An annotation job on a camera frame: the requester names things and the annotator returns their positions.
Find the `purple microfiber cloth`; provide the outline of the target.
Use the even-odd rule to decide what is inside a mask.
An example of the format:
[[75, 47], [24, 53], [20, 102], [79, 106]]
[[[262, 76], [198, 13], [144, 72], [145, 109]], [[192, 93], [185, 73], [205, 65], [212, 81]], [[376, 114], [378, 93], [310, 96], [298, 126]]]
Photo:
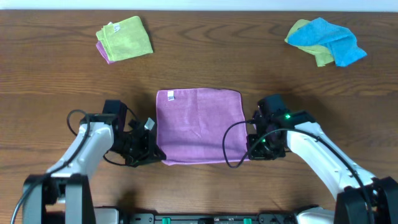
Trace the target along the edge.
[[248, 135], [240, 92], [212, 88], [159, 90], [157, 145], [164, 164], [238, 162]]

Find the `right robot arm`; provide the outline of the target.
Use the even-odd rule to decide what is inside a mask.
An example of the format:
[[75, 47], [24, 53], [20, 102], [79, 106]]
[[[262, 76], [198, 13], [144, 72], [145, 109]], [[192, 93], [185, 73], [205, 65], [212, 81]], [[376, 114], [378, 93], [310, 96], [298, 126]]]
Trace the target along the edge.
[[310, 207], [295, 223], [397, 223], [397, 182], [377, 178], [350, 159], [308, 112], [291, 112], [280, 95], [257, 103], [256, 133], [248, 136], [248, 158], [271, 161], [291, 151], [302, 158], [336, 200], [335, 209]]

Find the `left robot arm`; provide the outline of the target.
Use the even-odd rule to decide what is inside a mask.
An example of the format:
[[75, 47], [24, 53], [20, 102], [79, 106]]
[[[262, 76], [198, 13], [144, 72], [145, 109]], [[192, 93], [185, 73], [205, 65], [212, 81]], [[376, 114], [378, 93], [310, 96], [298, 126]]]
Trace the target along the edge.
[[124, 129], [129, 108], [119, 100], [106, 100], [101, 113], [84, 113], [75, 140], [46, 173], [30, 175], [15, 210], [23, 223], [137, 223], [118, 207], [93, 205], [89, 179], [106, 154], [115, 152], [124, 167], [160, 162], [166, 155], [155, 140], [153, 119], [133, 117]]

